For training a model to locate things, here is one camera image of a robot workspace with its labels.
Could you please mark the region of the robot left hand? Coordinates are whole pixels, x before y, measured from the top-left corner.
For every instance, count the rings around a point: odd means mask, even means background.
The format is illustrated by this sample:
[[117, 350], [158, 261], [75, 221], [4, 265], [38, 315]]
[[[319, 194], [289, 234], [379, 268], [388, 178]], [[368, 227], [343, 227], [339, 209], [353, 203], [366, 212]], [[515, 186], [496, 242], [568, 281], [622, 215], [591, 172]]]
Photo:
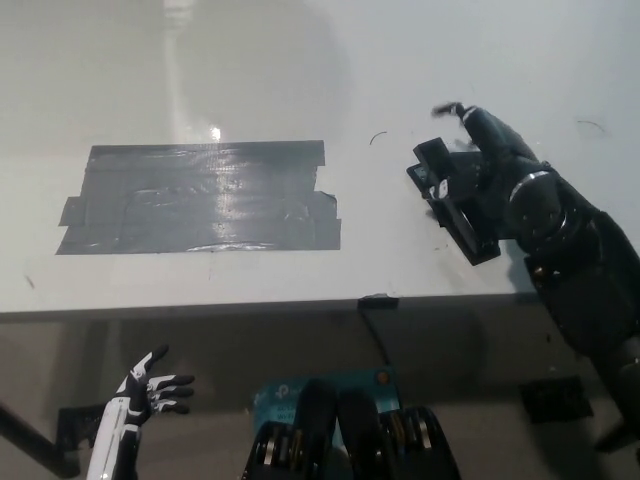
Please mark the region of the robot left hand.
[[181, 400], [194, 395], [194, 376], [151, 374], [168, 350], [162, 345], [142, 357], [106, 403], [92, 448], [88, 480], [135, 479], [144, 424], [156, 414], [190, 412]]

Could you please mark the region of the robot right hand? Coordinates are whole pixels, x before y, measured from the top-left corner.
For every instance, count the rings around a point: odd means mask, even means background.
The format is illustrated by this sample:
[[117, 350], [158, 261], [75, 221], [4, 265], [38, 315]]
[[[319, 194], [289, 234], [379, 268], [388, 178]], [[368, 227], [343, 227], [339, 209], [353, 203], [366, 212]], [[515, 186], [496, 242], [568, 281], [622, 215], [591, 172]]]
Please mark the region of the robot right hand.
[[501, 190], [511, 192], [524, 177], [544, 170], [522, 137], [484, 108], [448, 102], [434, 107], [432, 116], [457, 117], [481, 157], [478, 163], [466, 165], [443, 178], [437, 191], [432, 192], [434, 199], [471, 198], [488, 189], [494, 181]]

